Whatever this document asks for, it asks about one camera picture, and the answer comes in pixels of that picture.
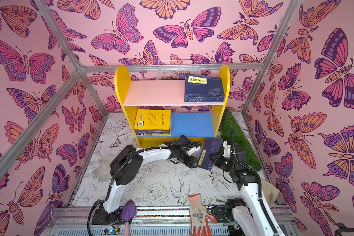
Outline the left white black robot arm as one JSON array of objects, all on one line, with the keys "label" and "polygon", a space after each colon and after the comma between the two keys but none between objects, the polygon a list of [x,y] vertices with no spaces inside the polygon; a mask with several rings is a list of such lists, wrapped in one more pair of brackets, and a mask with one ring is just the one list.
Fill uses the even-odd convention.
[{"label": "left white black robot arm", "polygon": [[174,158],[194,168],[196,161],[192,154],[199,151],[201,145],[202,142],[192,141],[184,135],[178,140],[155,147],[135,148],[133,145],[127,145],[110,164],[110,184],[102,208],[107,214],[117,211],[125,186],[130,184],[141,167],[148,163]]}]

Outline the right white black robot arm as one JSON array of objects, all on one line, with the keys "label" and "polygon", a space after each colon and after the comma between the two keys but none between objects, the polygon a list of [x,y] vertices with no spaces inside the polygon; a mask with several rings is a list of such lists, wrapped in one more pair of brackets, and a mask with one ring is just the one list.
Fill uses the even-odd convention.
[{"label": "right white black robot arm", "polygon": [[237,222],[246,236],[283,236],[282,228],[275,219],[262,190],[262,180],[254,168],[247,165],[246,149],[236,145],[234,131],[230,128],[230,144],[224,147],[215,166],[230,176],[240,191],[240,197],[226,202],[226,217]]}]

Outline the thick navy book yellow spine label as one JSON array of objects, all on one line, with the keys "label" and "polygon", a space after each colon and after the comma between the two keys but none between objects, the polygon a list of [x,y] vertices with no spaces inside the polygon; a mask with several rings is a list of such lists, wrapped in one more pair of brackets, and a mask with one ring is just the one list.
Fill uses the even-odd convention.
[{"label": "thick navy book yellow spine label", "polygon": [[218,77],[185,75],[185,102],[220,103],[225,99],[222,79]]}]

